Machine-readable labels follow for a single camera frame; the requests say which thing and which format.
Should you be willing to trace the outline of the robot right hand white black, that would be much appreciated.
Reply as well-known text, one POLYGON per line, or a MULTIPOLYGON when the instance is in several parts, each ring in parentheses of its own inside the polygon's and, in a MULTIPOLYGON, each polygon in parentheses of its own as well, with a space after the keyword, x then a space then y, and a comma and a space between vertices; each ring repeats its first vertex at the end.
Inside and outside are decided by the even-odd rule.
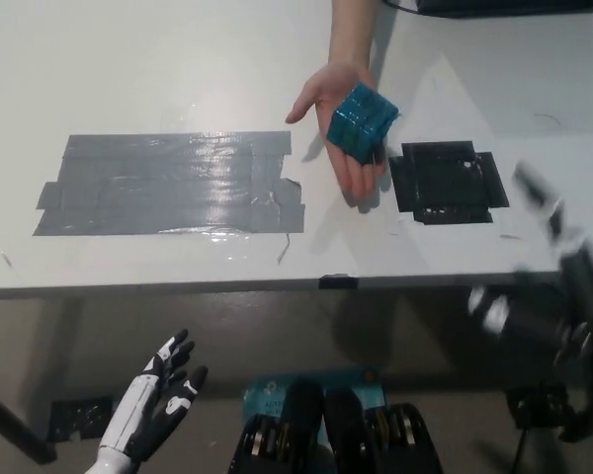
POLYGON ((529 285, 531 275, 517 272, 524 292, 477 286, 468 297, 468 314, 495 336, 526 336, 556 350, 561 361, 584 358, 593 371, 593 256, 584 231, 564 222, 564 202, 543 176, 521 162, 514 181, 530 210, 545 228, 557 260, 555 303, 544 306, 544 286, 529 285))

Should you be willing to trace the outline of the person's bare hand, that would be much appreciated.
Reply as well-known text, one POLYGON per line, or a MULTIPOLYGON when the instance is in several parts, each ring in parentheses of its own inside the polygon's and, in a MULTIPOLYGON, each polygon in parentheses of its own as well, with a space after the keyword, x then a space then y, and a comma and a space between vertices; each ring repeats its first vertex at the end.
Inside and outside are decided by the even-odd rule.
POLYGON ((338 185, 347 200, 356 203, 364 201, 376 190, 377 178, 385 172, 384 159, 374 157, 371 164, 362 166, 329 142, 327 132, 335 110, 358 83, 376 88, 368 68, 331 61, 305 81, 286 117, 286 123, 294 124, 315 108, 319 133, 338 185))

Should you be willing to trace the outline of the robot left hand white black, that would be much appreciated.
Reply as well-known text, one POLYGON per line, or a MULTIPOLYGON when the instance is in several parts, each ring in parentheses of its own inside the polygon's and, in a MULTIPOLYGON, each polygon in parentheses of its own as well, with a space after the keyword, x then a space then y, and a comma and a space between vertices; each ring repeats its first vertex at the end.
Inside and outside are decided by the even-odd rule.
POLYGON ((98 446, 91 473, 135 473, 178 428, 209 370, 187 373, 195 343, 183 329, 169 338, 132 380, 98 446))

